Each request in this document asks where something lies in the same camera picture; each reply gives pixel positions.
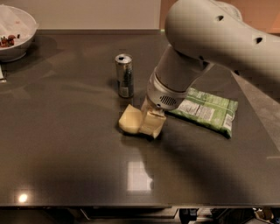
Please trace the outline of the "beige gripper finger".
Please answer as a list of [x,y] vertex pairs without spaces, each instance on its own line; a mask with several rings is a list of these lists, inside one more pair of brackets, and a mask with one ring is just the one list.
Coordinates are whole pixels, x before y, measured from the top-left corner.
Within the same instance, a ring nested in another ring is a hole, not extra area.
[[149,108],[150,108],[150,104],[147,98],[144,98],[142,107],[141,107],[141,112],[142,112],[142,116],[143,118],[145,118],[149,112]]
[[165,124],[165,120],[166,116],[163,110],[149,109],[143,113],[139,132],[157,138]]

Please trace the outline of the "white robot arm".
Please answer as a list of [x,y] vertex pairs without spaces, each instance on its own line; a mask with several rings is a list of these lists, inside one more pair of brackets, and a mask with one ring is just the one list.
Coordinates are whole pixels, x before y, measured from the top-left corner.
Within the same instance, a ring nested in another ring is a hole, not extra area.
[[157,137],[164,112],[211,66],[225,67],[271,98],[280,93],[280,37],[242,22],[235,8],[215,0],[178,0],[165,20],[169,45],[152,73],[139,131]]

